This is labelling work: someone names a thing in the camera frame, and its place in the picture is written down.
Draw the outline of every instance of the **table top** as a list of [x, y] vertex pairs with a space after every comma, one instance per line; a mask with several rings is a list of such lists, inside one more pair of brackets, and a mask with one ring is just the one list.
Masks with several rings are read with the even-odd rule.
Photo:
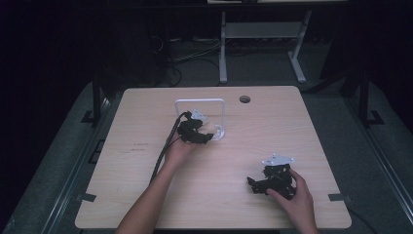
[[[250, 103], [241, 103], [241, 96]], [[318, 228], [351, 225], [344, 202], [328, 198], [340, 191], [303, 99], [297, 88], [284, 86], [125, 91], [87, 190], [96, 198], [83, 201], [79, 228], [118, 226], [147, 187], [176, 119], [174, 103], [183, 98], [223, 98], [225, 136], [201, 145], [175, 175], [157, 228], [290, 228], [278, 204], [253, 194], [246, 181], [264, 179], [261, 161], [274, 152], [296, 160], [291, 168], [307, 180]], [[220, 120], [219, 106], [195, 107]]]

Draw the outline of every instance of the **gray carpet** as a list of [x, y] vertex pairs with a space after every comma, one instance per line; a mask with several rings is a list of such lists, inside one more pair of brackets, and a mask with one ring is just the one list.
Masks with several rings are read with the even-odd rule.
[[[228, 83], [226, 86], [293, 85], [300, 90], [308, 89], [319, 82], [328, 45], [305, 45], [299, 59], [308, 82], [299, 84], [294, 77], [286, 51], [291, 42], [258, 44], [257, 48], [244, 47], [248, 54], [240, 51], [227, 57]], [[190, 55], [205, 45], [198, 43], [175, 43], [173, 47], [180, 55]], [[202, 57], [176, 64], [182, 74], [178, 87], [203, 87], [218, 84], [217, 55]], [[169, 70], [169, 77], [177, 80], [177, 73]], [[356, 98], [344, 99], [338, 95], [340, 83], [328, 87], [317, 95], [303, 95], [310, 116], [319, 135], [338, 186], [346, 196], [353, 224], [346, 230], [322, 230], [321, 233], [372, 233], [366, 221], [378, 233], [413, 233], [413, 226], [394, 195], [375, 150], [365, 136], [366, 129], [355, 117], [352, 103]], [[13, 216], [13, 222], [4, 233], [41, 233], [46, 225], [50, 233], [113, 233], [113, 230], [79, 230], [74, 225], [80, 203], [78, 194], [86, 191], [94, 164], [88, 163], [94, 147], [105, 139], [110, 124], [122, 98], [119, 92], [110, 99], [103, 118], [96, 128], [81, 123], [86, 111], [92, 109], [92, 87], [87, 86], [74, 103], [66, 121], [61, 126], [36, 176], [32, 179]], [[376, 109], [385, 125], [372, 126], [368, 132], [390, 157], [406, 189], [413, 192], [411, 177], [413, 165], [413, 137], [390, 109], [383, 94], [371, 86], [370, 108]], [[79, 172], [73, 171], [80, 165]], [[72, 189], [63, 190], [71, 180]], [[61, 216], [48, 218], [57, 198]], [[296, 233], [283, 230], [282, 233]]]

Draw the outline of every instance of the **floor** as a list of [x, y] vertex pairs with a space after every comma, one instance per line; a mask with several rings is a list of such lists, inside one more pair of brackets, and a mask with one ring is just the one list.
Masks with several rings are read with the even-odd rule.
[[[213, 43], [176, 41], [172, 47], [179, 58]], [[225, 86], [290, 85], [304, 91], [318, 84], [329, 45], [309, 43], [303, 46], [299, 60], [308, 79], [305, 84], [297, 82], [287, 58], [286, 52], [293, 45], [294, 41], [248, 41], [234, 46], [227, 57], [228, 83]], [[217, 86], [217, 64], [217, 53], [176, 63], [167, 69], [169, 82], [159, 87], [167, 87], [170, 83], [176, 87]], [[407, 208], [401, 205], [396, 187], [387, 176], [389, 168], [380, 163], [388, 160], [402, 187], [412, 194], [413, 136], [373, 84], [370, 85], [369, 109], [376, 110], [385, 124], [369, 129], [362, 126], [357, 118], [357, 95], [341, 97], [341, 85], [339, 81], [317, 94], [303, 95], [353, 220], [348, 229], [321, 230], [321, 233], [413, 233], [412, 220], [405, 212]], [[80, 230], [74, 219], [122, 94], [119, 91], [103, 102], [102, 119], [92, 128], [92, 124], [82, 123], [85, 113], [93, 109], [92, 84], [85, 87], [3, 233], [114, 233], [113, 230]], [[282, 230], [281, 233], [296, 231]]]

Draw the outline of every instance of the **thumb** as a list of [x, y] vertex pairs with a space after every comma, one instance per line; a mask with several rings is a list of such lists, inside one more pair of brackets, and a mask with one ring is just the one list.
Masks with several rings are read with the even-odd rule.
[[288, 206], [288, 202], [289, 202], [288, 200], [286, 200], [280, 193], [278, 193], [277, 191], [271, 188], [267, 189], [267, 193], [268, 195], [273, 197], [274, 200], [276, 200], [276, 202], [280, 204], [280, 206], [282, 206], [283, 209], [286, 210], [286, 207]]

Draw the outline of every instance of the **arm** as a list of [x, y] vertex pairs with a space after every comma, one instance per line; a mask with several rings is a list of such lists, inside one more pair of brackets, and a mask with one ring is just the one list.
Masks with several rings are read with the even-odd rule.
[[306, 180], [293, 170], [289, 170], [289, 172], [297, 184], [296, 194], [291, 200], [286, 200], [282, 195], [270, 188], [267, 190], [267, 193], [282, 206], [289, 220], [300, 233], [319, 233], [314, 214], [313, 196], [310, 193]]
[[[175, 134], [172, 142], [178, 138]], [[168, 193], [172, 178], [189, 158], [196, 144], [181, 139], [173, 142], [166, 154], [165, 163], [145, 191], [122, 219], [116, 233], [152, 233]]]

